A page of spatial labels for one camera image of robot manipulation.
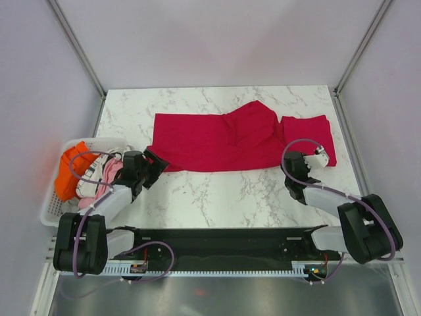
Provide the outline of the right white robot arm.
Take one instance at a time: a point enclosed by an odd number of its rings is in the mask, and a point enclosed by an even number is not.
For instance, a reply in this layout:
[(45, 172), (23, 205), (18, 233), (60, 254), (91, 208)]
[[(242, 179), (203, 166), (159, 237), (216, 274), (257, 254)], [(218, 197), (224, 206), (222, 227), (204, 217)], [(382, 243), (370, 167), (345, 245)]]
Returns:
[(314, 155), (289, 151), (282, 156), (281, 170), (290, 196), (303, 205), (321, 209), (340, 221), (339, 226), (323, 226), (309, 231), (301, 242), (301, 251), (316, 259), (324, 251), (348, 253), (357, 263), (388, 261), (403, 247), (403, 237), (382, 198), (376, 194), (348, 196), (329, 189), (310, 176), (314, 168), (325, 167), (326, 152)]

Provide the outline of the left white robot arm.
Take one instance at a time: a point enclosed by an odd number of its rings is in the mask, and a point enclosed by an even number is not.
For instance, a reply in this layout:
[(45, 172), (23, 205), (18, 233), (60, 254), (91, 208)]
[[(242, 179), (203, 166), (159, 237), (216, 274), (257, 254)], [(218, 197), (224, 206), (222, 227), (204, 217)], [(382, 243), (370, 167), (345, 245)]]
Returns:
[(107, 224), (143, 189), (149, 189), (169, 163), (149, 149), (127, 151), (122, 155), (106, 153), (122, 162), (114, 180), (97, 181), (105, 193), (77, 213), (64, 213), (59, 220), (53, 266), (71, 272), (76, 278), (102, 273), (109, 259), (125, 254), (137, 259), (144, 252), (142, 240), (129, 230), (107, 230)]

